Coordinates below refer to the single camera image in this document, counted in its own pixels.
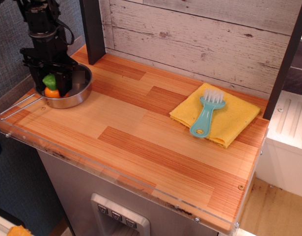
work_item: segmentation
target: metal pot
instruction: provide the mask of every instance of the metal pot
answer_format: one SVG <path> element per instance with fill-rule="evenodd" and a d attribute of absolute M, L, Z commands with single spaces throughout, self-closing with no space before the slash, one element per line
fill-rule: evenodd
<path fill-rule="evenodd" d="M 70 108 L 79 105 L 80 103 L 84 102 L 88 96 L 90 95 L 92 91 L 92 72 L 88 67 L 85 65 L 79 64 L 79 71 L 85 71 L 85 83 L 84 84 L 72 84 L 72 89 L 69 91 L 69 96 L 68 97 L 63 97 L 63 98 L 49 98 L 45 97 L 44 91 L 40 91 L 36 85 L 34 84 L 34 89 L 35 93 L 30 95 L 29 97 L 21 100 L 20 102 L 14 104 L 12 107 L 8 108 L 4 112 L 0 113 L 0 120 L 4 120 L 9 118 L 10 116 L 13 116 L 14 114 L 18 113 L 19 111 L 25 109 L 26 107 L 30 106 L 31 104 L 41 100 L 41 99 L 46 99 L 47 100 L 47 105 L 53 108 L 58 108 L 58 109 L 65 109 L 65 108 Z M 23 108 L 17 110 L 16 112 L 8 115 L 7 117 L 1 118 L 1 116 L 6 113 L 7 111 L 11 110 L 12 108 L 18 106 L 22 102 L 26 101 L 27 99 L 33 97 L 34 95 L 40 95 L 41 97 L 34 100 L 33 102 L 27 104 Z"/>

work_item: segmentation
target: brush handle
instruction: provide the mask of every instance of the brush handle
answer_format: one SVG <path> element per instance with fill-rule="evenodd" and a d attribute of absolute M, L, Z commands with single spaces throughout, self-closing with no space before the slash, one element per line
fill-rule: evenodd
<path fill-rule="evenodd" d="M 212 113 L 214 108 L 215 105 L 204 104 L 200 116 L 190 128 L 190 132 L 192 135 L 198 138 L 205 138 L 209 135 L 211 129 Z"/>

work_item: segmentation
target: yellow object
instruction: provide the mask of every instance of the yellow object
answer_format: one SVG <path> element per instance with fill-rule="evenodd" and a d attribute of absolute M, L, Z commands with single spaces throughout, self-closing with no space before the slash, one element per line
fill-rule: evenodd
<path fill-rule="evenodd" d="M 31 232 L 22 225 L 11 227 L 7 236 L 32 236 Z"/>
<path fill-rule="evenodd" d="M 170 117 L 187 127 L 191 127 L 202 112 L 200 97 L 205 89 L 216 89 L 208 83 L 204 83 L 193 92 L 185 101 L 180 103 Z M 211 140 L 224 148 L 227 148 L 244 128 L 260 113 L 260 108 L 224 92 L 224 108 L 214 110 L 211 121 L 211 131 L 206 139 Z"/>

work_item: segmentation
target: turquoise brush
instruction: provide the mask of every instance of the turquoise brush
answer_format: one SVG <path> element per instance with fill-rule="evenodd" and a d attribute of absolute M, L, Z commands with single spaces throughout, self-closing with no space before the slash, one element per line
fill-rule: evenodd
<path fill-rule="evenodd" d="M 204 91 L 204 95 L 200 97 L 203 110 L 196 122 L 190 128 L 190 133 L 192 135 L 198 138 L 205 138 L 209 135 L 213 111 L 225 106 L 223 96 L 223 92 L 219 90 L 207 88 Z"/>

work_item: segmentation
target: white bristles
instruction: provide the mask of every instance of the white bristles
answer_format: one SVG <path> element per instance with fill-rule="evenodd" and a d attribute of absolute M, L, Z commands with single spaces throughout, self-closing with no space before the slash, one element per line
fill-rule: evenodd
<path fill-rule="evenodd" d="M 221 103 L 223 101 L 224 94 L 220 90 L 207 88 L 204 91 L 204 100 L 213 103 Z"/>

